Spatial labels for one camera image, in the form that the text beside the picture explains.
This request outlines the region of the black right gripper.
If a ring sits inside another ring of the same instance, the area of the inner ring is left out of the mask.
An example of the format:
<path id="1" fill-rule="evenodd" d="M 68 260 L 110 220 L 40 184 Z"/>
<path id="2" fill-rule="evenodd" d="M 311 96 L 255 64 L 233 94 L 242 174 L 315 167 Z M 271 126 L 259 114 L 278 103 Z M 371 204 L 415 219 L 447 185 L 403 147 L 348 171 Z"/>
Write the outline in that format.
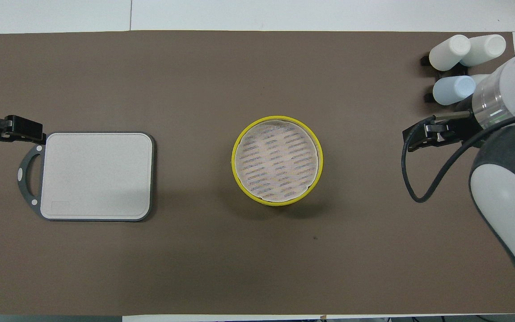
<path id="1" fill-rule="evenodd" d="M 434 120 L 428 124 L 417 122 L 403 130 L 403 141 L 408 141 L 407 151 L 413 152 L 431 144 L 454 144 L 467 141 L 477 133 L 475 118 Z"/>

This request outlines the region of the yellow paper-lined bowl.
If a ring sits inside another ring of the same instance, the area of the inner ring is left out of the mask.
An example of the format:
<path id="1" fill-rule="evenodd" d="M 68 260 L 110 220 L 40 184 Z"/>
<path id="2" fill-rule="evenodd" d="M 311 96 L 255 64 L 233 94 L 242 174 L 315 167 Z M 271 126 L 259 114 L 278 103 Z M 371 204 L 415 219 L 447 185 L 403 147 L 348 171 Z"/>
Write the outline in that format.
<path id="1" fill-rule="evenodd" d="M 314 132 L 306 124 L 281 119 L 249 124 L 231 153 L 233 177 L 252 195 L 270 202 L 302 195 L 321 177 L 323 167 L 323 150 Z"/>

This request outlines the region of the yellow steamer basket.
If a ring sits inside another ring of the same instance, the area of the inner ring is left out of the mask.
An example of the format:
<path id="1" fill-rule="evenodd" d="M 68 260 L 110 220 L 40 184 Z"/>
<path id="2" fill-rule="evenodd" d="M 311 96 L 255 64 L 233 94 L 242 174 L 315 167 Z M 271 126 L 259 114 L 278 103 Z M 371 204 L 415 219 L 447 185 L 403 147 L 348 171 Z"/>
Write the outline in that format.
<path id="1" fill-rule="evenodd" d="M 296 119 L 292 119 L 292 118 L 289 118 L 289 117 L 285 117 L 285 116 L 268 116 L 266 118 L 262 118 L 262 119 L 259 119 L 259 121 L 262 121 L 262 120 L 274 120 L 274 119 L 281 119 L 281 120 L 284 120 L 284 121 L 292 121 L 296 124 L 299 124 L 299 125 L 303 125 L 303 123 L 299 123 L 298 120 Z M 272 207 L 280 207 L 280 206 L 288 206 L 289 204 L 294 204 L 296 202 L 298 202 L 299 200 L 302 200 L 303 198 L 306 198 L 307 195 L 309 195 L 311 193 L 311 191 L 313 191 L 313 189 L 316 187 L 316 185 L 318 184 L 319 182 L 319 179 L 320 177 L 316 178 L 315 181 L 312 183 L 311 186 L 309 186 L 307 188 L 307 190 L 302 194 L 302 195 L 299 195 L 298 197 L 296 198 L 292 198 L 290 200 L 286 200 L 284 202 L 270 202 L 268 200 L 263 200 L 263 199 L 260 199 L 258 198 L 257 196 L 254 196 L 252 195 L 249 190 L 247 190 L 241 183 L 241 181 L 239 181 L 238 177 L 235 177 L 235 181 L 239 187 L 239 189 L 246 195 L 248 196 L 250 199 L 254 200 L 255 202 L 259 203 L 259 204 L 263 204 L 263 205 L 266 205 L 266 206 L 272 206 Z"/>

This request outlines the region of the light blue plastic cup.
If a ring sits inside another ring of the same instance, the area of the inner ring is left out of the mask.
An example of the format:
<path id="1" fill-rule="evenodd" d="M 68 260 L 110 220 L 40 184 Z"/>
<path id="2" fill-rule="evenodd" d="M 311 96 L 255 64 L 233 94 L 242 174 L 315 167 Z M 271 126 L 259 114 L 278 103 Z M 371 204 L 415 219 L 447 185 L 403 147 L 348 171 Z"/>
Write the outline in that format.
<path id="1" fill-rule="evenodd" d="M 461 102 L 476 90 L 476 82 L 470 76 L 450 76 L 439 79 L 432 89 L 433 99 L 443 106 Z"/>

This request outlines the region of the brown table mat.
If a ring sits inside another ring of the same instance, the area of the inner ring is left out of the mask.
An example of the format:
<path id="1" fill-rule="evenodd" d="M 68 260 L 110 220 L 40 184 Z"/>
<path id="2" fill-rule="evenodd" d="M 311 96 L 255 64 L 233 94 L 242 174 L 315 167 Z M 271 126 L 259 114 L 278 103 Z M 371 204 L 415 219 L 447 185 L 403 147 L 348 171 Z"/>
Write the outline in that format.
<path id="1" fill-rule="evenodd" d="M 427 203 L 402 181 L 402 131 L 436 113 L 419 60 L 449 33 L 0 34 L 0 118 L 47 134 L 156 142 L 141 222 L 57 222 L 17 187 L 31 148 L 0 143 L 0 314 L 515 313 L 515 269 L 476 211 L 476 149 Z M 285 115 L 325 156 L 301 201 L 233 178 L 239 133 Z"/>

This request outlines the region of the white cutting board, grey frame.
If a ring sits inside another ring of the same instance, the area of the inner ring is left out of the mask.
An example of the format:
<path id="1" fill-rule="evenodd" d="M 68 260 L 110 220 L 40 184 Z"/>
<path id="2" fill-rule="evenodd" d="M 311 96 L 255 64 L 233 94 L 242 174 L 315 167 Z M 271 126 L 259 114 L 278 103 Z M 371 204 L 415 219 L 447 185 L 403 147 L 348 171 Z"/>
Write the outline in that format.
<path id="1" fill-rule="evenodd" d="M 155 163 L 143 132 L 56 132 L 25 155 L 17 183 L 46 220 L 139 222 L 153 208 Z"/>

